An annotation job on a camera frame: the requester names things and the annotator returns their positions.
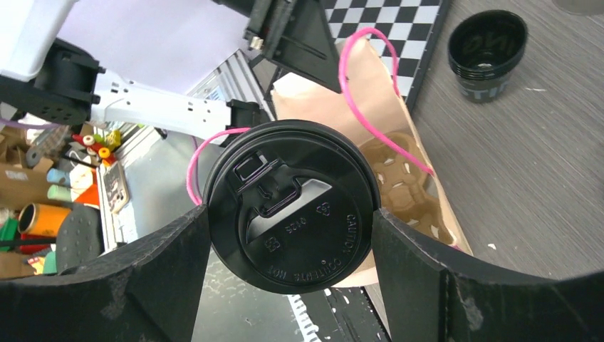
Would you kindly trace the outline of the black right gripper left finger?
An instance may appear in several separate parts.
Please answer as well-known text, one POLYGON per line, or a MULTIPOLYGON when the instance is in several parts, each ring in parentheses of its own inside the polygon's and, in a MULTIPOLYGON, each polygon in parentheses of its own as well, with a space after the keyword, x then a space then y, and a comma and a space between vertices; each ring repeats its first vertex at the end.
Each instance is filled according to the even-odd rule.
POLYGON ((206 207, 54 276, 1 282, 3 341, 190 341, 210 238, 206 207))

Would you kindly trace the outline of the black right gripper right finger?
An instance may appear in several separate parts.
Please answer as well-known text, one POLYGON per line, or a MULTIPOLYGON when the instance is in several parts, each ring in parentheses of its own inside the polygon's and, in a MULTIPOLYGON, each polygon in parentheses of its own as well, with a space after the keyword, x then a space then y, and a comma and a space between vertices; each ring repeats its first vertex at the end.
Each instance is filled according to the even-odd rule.
POLYGON ((393 341, 601 341, 603 273, 512 271, 373 215, 373 254, 393 341))

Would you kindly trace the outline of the paper bag with pink handles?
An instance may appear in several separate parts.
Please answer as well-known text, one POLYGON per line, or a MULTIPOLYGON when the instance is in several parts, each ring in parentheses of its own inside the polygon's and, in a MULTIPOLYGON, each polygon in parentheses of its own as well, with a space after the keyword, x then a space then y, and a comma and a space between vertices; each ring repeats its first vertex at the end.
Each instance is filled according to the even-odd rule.
POLYGON ((345 41, 338 74, 347 81, 340 95, 289 76, 273 92, 278 116, 322 123, 343 133, 369 161, 383 207, 428 237, 470 253, 400 96, 400 64, 385 66, 368 42, 370 35, 385 38, 376 28, 362 28, 345 41))

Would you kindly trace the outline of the black white chessboard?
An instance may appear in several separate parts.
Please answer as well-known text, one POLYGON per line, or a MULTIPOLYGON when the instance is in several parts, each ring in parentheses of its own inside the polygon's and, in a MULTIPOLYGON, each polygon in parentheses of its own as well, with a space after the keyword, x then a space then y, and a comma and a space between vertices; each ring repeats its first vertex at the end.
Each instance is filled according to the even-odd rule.
POLYGON ((435 46, 452 5, 448 0, 327 0, 323 2, 337 43, 362 28, 381 31, 395 48, 370 36, 370 45, 392 68, 398 61, 397 84, 407 109, 413 111, 429 70, 435 46))

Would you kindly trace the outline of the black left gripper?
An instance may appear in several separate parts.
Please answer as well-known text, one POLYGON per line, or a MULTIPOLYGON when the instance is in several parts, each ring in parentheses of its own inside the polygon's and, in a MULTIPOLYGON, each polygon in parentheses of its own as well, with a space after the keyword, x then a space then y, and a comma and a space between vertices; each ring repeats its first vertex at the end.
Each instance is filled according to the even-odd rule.
POLYGON ((322 1, 215 0, 247 17, 244 38, 276 65, 340 93, 339 52, 322 1))

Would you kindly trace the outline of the single brown cup carrier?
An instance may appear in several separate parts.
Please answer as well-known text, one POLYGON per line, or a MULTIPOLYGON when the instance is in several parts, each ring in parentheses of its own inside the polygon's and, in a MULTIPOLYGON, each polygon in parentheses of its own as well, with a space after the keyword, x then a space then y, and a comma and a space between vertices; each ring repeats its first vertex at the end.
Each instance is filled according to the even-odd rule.
POLYGON ((439 200, 427 191, 429 175, 378 139, 361 145, 360 151, 377 180, 382 206, 411 228, 453 245, 439 200))

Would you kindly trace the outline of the stack of black cups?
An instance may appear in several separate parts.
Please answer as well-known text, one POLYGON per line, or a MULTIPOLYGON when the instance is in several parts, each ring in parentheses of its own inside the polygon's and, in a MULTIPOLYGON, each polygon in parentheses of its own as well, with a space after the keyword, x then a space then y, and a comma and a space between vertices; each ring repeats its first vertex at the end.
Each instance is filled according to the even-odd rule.
POLYGON ((447 57, 462 97, 473 103, 500 97, 524 56, 528 34, 519 15, 501 9, 461 22, 449 37, 447 57))

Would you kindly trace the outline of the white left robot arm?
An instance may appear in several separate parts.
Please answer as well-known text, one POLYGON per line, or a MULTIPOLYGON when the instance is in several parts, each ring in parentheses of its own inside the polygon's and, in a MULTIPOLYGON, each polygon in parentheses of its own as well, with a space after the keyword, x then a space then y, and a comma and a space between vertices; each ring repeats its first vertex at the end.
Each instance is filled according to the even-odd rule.
MULTIPOLYGON (((322 1, 225 1, 268 61, 336 93, 339 54, 322 1)), ((58 37, 73 1, 1 3, 1 102, 58 125, 120 121, 227 146, 255 103, 203 100, 123 78, 58 37)))

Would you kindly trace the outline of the orange spool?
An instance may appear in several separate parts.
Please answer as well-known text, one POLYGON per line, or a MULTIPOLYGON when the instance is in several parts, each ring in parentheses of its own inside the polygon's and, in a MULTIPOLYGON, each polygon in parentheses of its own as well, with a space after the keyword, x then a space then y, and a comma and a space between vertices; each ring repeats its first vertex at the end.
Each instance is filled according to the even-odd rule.
POLYGON ((67 207, 30 203, 19 214, 18 231, 42 237, 57 237, 66 217, 71 213, 67 207))

